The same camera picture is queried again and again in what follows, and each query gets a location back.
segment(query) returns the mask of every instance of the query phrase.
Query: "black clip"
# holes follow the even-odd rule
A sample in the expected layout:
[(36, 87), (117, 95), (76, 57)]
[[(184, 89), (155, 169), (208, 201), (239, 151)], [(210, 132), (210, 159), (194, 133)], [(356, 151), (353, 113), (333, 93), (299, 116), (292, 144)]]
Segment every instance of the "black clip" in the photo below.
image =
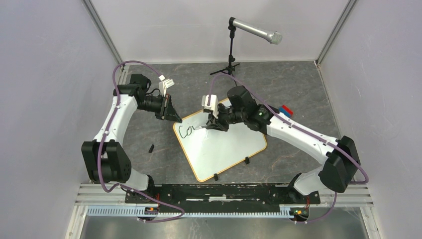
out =
[(153, 150), (154, 150), (154, 145), (152, 144), (151, 147), (149, 148), (148, 153), (152, 153)]

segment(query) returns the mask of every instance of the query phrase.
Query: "microphone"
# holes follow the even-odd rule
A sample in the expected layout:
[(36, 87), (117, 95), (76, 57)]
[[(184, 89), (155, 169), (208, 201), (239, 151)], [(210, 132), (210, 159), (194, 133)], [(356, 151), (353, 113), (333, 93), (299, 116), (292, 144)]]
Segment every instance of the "microphone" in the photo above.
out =
[(231, 17), (228, 21), (229, 25), (235, 26), (237, 28), (240, 28), (244, 31), (247, 31), (249, 33), (252, 33), (256, 36), (262, 37), (265, 40), (267, 40), (271, 44), (278, 45), (281, 42), (282, 36), (276, 32), (276, 31), (268, 31), (264, 30), (262, 28), (253, 26), (247, 22), (244, 22), (242, 20), (239, 20), (237, 18)]

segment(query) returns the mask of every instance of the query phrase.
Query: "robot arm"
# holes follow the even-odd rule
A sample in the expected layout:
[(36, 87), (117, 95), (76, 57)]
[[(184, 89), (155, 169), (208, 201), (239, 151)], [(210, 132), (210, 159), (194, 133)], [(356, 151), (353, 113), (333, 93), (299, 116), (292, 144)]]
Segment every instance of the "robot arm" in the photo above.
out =
[(352, 139), (344, 136), (341, 140), (313, 131), (297, 122), (294, 122), (275, 108), (273, 110), (288, 122), (302, 129), (312, 132), (325, 139), (319, 141), (308, 134), (287, 125), (264, 106), (258, 105), (250, 93), (243, 87), (237, 86), (227, 92), (231, 106), (226, 108), (218, 104), (217, 97), (211, 95), (211, 104), (208, 105), (208, 96), (203, 97), (204, 112), (209, 113), (207, 129), (227, 131), (230, 124), (244, 123), (251, 130), (282, 139), (312, 156), (320, 166), (310, 172), (297, 175), (291, 186), (302, 195), (329, 188), (342, 193), (357, 171), (357, 168), (340, 152), (326, 145), (326, 141), (336, 143), (352, 156), (358, 164), (359, 157)]
[(105, 129), (117, 103), (115, 91), (111, 109), (100, 131), (93, 141), (85, 141), (82, 144), (82, 155), (91, 181), (99, 182), (97, 156), (100, 141), (106, 133), (101, 162), (104, 181), (126, 183), (139, 190), (147, 188), (148, 176), (132, 169), (130, 160), (121, 145), (129, 120), (137, 109), (154, 112), (159, 120), (182, 122), (173, 107), (171, 96), (166, 94), (166, 89), (173, 84), (170, 79), (162, 80), (159, 83), (160, 94), (157, 96), (153, 96), (152, 92), (147, 93), (151, 81), (141, 74), (133, 74), (129, 84), (117, 86), (120, 92), (119, 110), (115, 113), (109, 131)]

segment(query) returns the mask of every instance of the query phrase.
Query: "red block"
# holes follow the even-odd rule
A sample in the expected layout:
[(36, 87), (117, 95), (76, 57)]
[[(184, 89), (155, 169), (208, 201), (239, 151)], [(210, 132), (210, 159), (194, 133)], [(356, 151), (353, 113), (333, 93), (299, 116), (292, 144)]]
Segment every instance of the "red block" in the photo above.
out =
[(291, 111), (289, 108), (287, 108), (287, 106), (282, 105), (281, 107), (282, 107), (285, 111), (287, 111), (287, 113), (289, 113), (291, 117), (293, 116), (293, 111)]

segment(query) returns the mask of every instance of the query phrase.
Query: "black tripod stand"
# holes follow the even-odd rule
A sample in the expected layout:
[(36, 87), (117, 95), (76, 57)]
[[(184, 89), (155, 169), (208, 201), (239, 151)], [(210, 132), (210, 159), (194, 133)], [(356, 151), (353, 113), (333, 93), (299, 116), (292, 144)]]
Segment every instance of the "black tripod stand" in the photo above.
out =
[(228, 74), (228, 75), (233, 75), (233, 71), (235, 71), (235, 67), (240, 65), (240, 63), (237, 63), (235, 65), (232, 65), (232, 62), (234, 62), (236, 60), (236, 58), (233, 57), (232, 50), (233, 50), (233, 38), (234, 38), (234, 32), (236, 31), (236, 27), (233, 26), (233, 21), (235, 20), (234, 17), (231, 17), (230, 20), (228, 21), (228, 29), (230, 30), (230, 54), (228, 56), (228, 66), (225, 67), (222, 70), (216, 71), (216, 72), (212, 72), (210, 73), (210, 75), (214, 75), (217, 74), (219, 72)]

